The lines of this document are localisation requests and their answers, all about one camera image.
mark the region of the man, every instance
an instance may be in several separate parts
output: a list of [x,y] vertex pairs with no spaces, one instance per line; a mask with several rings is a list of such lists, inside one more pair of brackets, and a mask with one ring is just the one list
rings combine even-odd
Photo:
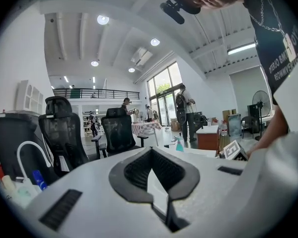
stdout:
[[97,130],[95,127],[95,123],[97,122],[97,116],[93,116],[93,112],[89,113],[89,121],[90,121],[90,129],[91,132],[93,133],[93,137],[97,136]]
[[194,126],[194,107],[195,101],[192,99],[191,94],[186,90],[185,85],[180,86],[180,92],[177,94],[182,95],[186,101],[186,120],[182,125],[182,135],[183,139],[186,142],[188,139],[188,124],[189,124],[189,135],[190,135],[190,143],[196,141],[197,139],[194,137],[195,126]]
[[149,106],[147,106],[147,114],[148,114],[148,119],[147,122],[152,122],[153,119],[153,112]]
[[[298,21],[291,9],[282,0],[175,0],[189,12],[196,9],[223,8],[242,2],[248,9],[256,34],[256,49],[261,64],[268,78],[272,94],[298,62]],[[281,109],[276,106],[264,136],[248,152],[267,148],[275,139],[288,132],[288,125]]]
[[128,109],[127,109],[127,106],[130,104],[130,99],[129,98],[125,98],[124,99],[124,102],[122,103],[122,105],[121,105],[121,107],[122,107],[122,109],[124,109],[125,111],[126,111],[126,113],[128,114],[128,115],[131,115],[132,114],[132,112],[128,112]]

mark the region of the tree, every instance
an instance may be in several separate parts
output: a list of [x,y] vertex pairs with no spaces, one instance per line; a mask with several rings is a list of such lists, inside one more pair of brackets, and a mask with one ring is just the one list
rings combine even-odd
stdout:
[[159,86],[157,87],[157,94],[158,94],[158,93],[162,93],[163,91],[165,91],[165,90],[167,90],[167,89],[169,89],[169,88],[171,88],[171,85],[170,85],[169,83],[165,83],[165,84],[163,84],[163,85],[159,85]]

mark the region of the silver necklace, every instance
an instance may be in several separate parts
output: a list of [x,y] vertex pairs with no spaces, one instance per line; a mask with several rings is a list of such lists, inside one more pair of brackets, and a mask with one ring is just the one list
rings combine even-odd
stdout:
[[278,13],[273,5],[273,2],[271,0],[267,0],[268,3],[270,4],[270,6],[272,7],[273,9],[273,12],[274,12],[274,15],[277,19],[277,22],[278,22],[278,28],[275,28],[275,27],[269,27],[269,26],[265,26],[264,25],[264,0],[261,0],[261,11],[260,11],[260,14],[261,14],[261,22],[259,22],[255,17],[253,17],[253,15],[250,14],[251,18],[261,27],[265,28],[266,30],[269,30],[269,31],[273,31],[273,32],[280,32],[282,35],[283,35],[283,38],[284,38],[284,45],[285,45],[285,48],[286,48],[286,51],[287,51],[287,54],[288,54],[288,57],[289,57],[289,61],[293,61],[295,58],[296,58],[296,52],[295,52],[295,49],[294,49],[294,46],[293,46],[293,43],[289,37],[289,35],[287,33],[285,33],[283,31],[283,27],[282,27],[282,24],[280,22],[280,19],[279,19],[279,16],[278,16]]

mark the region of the white ceiling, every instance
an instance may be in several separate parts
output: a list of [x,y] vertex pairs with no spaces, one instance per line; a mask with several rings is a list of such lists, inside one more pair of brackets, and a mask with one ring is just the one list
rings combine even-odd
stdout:
[[[257,59],[255,49],[227,55],[228,49],[253,42],[254,30],[243,4],[216,11],[202,10],[196,16],[181,11],[186,22],[178,25],[159,8],[165,1],[42,0],[51,83],[58,85],[57,79],[63,75],[72,77],[71,84],[79,88],[88,87],[93,76],[99,78],[99,88],[103,86],[101,81],[110,75],[139,82],[148,71],[158,69],[155,65],[171,52],[181,56],[201,77]],[[110,17],[107,25],[96,22],[100,14]],[[157,47],[150,45],[154,37],[161,40]],[[148,49],[153,56],[141,71],[129,73],[128,68],[135,67],[131,58],[139,47]],[[92,60],[99,60],[99,66],[92,67]]]

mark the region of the black railing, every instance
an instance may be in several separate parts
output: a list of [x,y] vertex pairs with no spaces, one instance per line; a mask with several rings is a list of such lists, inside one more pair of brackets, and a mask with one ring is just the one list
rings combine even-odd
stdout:
[[60,88],[53,90],[55,96],[62,96],[68,99],[125,99],[139,100],[139,92],[87,89],[87,88]]

